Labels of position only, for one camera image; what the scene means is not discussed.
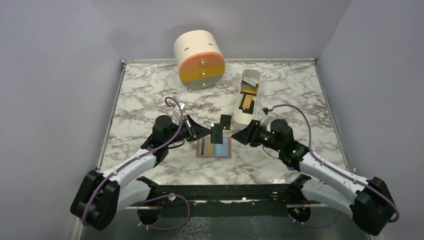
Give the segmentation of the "gold credit card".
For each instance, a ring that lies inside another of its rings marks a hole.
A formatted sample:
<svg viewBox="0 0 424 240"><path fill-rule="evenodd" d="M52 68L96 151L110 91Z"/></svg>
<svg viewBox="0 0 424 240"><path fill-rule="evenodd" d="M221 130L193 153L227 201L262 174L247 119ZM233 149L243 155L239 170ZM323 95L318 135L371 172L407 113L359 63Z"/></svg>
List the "gold credit card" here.
<svg viewBox="0 0 424 240"><path fill-rule="evenodd" d="M210 138L201 138L198 143L198 156L199 157L213 157L214 145L211 143Z"/></svg>

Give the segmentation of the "brown leather card holder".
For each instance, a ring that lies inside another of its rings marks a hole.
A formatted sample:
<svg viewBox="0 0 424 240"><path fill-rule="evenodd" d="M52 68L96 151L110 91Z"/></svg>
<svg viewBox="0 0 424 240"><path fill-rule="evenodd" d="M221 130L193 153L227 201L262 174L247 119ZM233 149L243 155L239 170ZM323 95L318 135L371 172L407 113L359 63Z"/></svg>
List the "brown leather card holder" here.
<svg viewBox="0 0 424 240"><path fill-rule="evenodd" d="M232 157L232 146L231 139L229 137L223 138L223 144L213 144L213 156L212 157L199 157L198 155L198 144L199 140L194 144L197 158L231 158Z"/></svg>

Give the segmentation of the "dark credit card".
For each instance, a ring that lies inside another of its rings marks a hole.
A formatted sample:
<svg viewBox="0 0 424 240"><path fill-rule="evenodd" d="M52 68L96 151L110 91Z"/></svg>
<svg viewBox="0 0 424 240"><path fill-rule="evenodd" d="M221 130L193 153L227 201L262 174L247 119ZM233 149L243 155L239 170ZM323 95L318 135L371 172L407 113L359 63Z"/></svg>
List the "dark credit card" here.
<svg viewBox="0 0 424 240"><path fill-rule="evenodd" d="M220 123L211 123L210 124L210 143L211 144L223 144L223 130L224 126Z"/></svg>

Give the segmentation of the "gold black striped card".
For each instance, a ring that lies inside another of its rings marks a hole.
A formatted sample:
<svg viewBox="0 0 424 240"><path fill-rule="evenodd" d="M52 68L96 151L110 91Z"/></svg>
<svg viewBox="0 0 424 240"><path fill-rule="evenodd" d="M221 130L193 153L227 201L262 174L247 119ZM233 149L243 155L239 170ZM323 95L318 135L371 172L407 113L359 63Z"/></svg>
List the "gold black striped card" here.
<svg viewBox="0 0 424 240"><path fill-rule="evenodd" d="M245 114L253 114L255 107L255 95L252 94L243 94L241 102L239 104L239 109L242 110Z"/></svg>

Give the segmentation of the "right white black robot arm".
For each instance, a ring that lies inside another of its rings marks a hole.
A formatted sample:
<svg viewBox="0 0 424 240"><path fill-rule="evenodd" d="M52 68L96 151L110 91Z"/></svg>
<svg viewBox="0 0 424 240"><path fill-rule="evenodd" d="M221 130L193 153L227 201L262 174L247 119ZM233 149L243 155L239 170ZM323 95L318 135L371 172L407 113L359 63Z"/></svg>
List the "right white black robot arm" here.
<svg viewBox="0 0 424 240"><path fill-rule="evenodd" d="M275 150L286 166L303 173L288 190L289 199L296 204L304 200L325 204L351 217L373 236L378 236L396 214L393 197L382 179L367 179L324 160L294 139L293 129L284 119L274 119L270 130L252 120L231 137L243 145Z"/></svg>

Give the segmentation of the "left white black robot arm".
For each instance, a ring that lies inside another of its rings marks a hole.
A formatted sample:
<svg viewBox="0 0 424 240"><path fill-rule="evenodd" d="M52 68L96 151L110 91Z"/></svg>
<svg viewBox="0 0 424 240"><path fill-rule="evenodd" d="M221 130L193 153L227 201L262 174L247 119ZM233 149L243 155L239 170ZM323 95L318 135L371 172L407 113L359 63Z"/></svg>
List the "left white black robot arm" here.
<svg viewBox="0 0 424 240"><path fill-rule="evenodd" d="M185 140L192 143L211 133L189 115L180 124L168 115L156 118L152 133L130 158L104 172L88 172L70 206L70 213L85 226L105 229L117 212L136 202L152 205L157 191L138 178L160 164L169 153L169 145Z"/></svg>

